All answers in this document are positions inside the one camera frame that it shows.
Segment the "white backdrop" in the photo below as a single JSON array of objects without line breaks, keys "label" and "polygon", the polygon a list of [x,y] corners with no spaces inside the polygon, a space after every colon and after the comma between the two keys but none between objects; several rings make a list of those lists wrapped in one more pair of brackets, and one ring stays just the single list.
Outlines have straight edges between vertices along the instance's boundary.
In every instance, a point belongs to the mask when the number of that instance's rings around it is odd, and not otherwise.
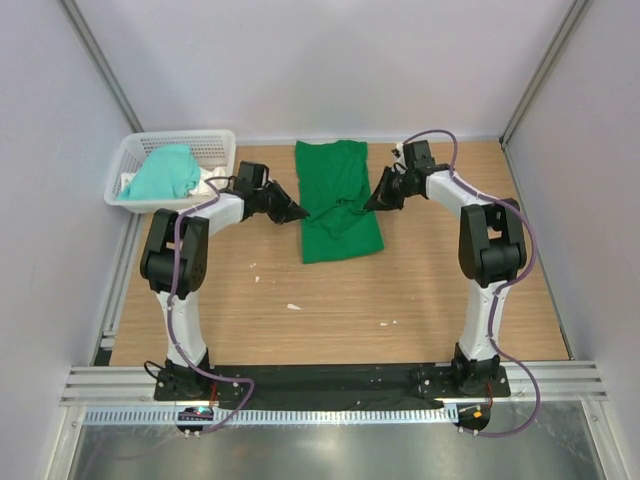
[{"label": "white backdrop", "polygon": [[147,130],[498,136],[570,0],[78,0]]},{"label": "white backdrop", "polygon": [[593,2],[510,146],[569,343],[597,362],[636,469],[639,22],[637,0]]},{"label": "white backdrop", "polygon": [[0,476],[26,480],[95,347],[127,218],[102,192],[129,130],[56,2],[3,3],[0,45]]}]

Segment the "wooden table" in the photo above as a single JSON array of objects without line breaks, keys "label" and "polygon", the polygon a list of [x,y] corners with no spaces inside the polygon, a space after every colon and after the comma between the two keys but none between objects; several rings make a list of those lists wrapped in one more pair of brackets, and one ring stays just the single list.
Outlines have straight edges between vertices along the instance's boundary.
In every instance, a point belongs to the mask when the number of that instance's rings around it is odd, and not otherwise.
[{"label": "wooden table", "polygon": [[[390,149],[369,146],[372,189],[392,161]],[[432,151],[438,162],[449,162],[450,145],[434,143]],[[236,165],[242,160],[269,165],[272,177],[298,198],[293,146],[241,147]],[[461,144],[457,168],[485,192],[515,197],[497,143]],[[419,197],[408,199],[401,212],[377,215],[385,250],[342,262],[303,265],[299,223],[278,226],[264,215],[212,238],[200,290],[202,333],[212,363],[449,361],[468,296],[458,266],[458,221]],[[138,272],[140,252],[135,261],[112,365],[161,363],[166,356],[160,305]],[[523,360],[567,358],[538,266],[509,293],[500,344]]]}]

